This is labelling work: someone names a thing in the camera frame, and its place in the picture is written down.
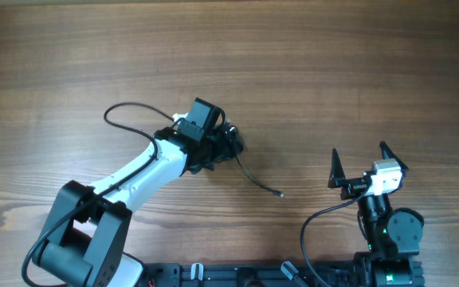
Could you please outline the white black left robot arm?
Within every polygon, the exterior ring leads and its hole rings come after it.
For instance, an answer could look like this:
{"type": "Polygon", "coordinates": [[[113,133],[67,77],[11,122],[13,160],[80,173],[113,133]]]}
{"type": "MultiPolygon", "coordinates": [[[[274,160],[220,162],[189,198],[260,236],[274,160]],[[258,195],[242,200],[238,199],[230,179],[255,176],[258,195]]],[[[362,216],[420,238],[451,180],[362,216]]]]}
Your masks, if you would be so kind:
{"type": "Polygon", "coordinates": [[[213,169],[241,151],[225,112],[197,98],[190,111],[150,135],[147,148],[131,162],[89,185],[71,180],[57,193],[37,241],[22,263],[32,286],[30,264],[63,286],[152,286],[153,277],[124,246],[133,214],[156,191],[187,172],[213,169]]]}

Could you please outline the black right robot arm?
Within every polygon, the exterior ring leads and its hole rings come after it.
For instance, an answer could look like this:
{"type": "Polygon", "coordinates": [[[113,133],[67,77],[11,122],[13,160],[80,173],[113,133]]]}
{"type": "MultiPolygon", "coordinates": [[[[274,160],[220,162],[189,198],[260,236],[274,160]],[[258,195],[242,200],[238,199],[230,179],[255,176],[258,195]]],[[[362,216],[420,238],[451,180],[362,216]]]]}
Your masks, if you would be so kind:
{"type": "Polygon", "coordinates": [[[382,158],[369,171],[349,179],[336,149],[332,150],[328,187],[339,188],[342,200],[358,204],[359,226],[368,244],[367,253],[356,254],[363,286],[423,286],[420,253],[424,218],[409,208],[394,209],[389,195],[402,188],[409,168],[388,147],[379,144],[382,158]]]}

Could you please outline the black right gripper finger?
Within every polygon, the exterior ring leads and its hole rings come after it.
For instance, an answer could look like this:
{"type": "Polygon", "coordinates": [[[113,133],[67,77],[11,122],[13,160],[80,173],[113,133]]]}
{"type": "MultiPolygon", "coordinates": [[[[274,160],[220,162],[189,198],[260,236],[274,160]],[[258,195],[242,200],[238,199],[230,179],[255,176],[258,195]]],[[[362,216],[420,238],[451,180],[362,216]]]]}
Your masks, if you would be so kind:
{"type": "Polygon", "coordinates": [[[408,172],[409,171],[408,166],[405,165],[404,162],[401,161],[400,158],[398,158],[396,156],[396,154],[394,154],[392,152],[392,150],[389,148],[389,146],[386,144],[385,141],[381,141],[380,144],[379,144],[379,147],[381,149],[381,153],[382,153],[382,158],[383,159],[395,159],[397,161],[398,165],[400,166],[402,172],[408,172]]]}
{"type": "Polygon", "coordinates": [[[335,148],[331,152],[331,170],[329,175],[330,182],[339,182],[346,179],[339,154],[335,148]]]}

